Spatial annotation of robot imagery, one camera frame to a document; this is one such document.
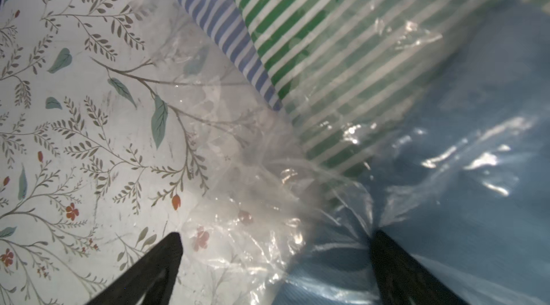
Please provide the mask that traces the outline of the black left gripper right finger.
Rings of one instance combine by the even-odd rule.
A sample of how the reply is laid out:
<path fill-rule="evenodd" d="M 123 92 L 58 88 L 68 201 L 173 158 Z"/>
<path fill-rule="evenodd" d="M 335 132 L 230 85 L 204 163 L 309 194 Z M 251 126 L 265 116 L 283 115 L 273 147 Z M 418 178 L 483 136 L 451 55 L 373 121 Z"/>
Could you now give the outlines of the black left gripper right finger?
<path fill-rule="evenodd" d="M 468 304 L 381 230 L 372 237 L 370 259 L 383 304 Z"/>

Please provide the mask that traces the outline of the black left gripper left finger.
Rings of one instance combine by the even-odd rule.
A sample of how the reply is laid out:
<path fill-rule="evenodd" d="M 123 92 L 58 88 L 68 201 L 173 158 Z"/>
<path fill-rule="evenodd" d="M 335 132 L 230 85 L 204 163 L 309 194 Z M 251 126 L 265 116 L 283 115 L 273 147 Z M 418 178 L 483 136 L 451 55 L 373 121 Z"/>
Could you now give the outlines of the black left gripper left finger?
<path fill-rule="evenodd" d="M 182 256 L 180 234 L 169 233 L 109 287 L 87 303 L 168 304 Z"/>

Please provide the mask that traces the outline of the clear vacuum bag blue zipper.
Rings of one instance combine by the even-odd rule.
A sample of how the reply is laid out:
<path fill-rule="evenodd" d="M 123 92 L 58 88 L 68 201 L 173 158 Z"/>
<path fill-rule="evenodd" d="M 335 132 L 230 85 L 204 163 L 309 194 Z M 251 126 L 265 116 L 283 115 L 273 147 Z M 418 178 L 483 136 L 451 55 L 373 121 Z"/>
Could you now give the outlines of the clear vacuum bag blue zipper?
<path fill-rule="evenodd" d="M 548 304 L 549 0 L 131 0 L 169 111 L 242 137 L 175 304 Z"/>

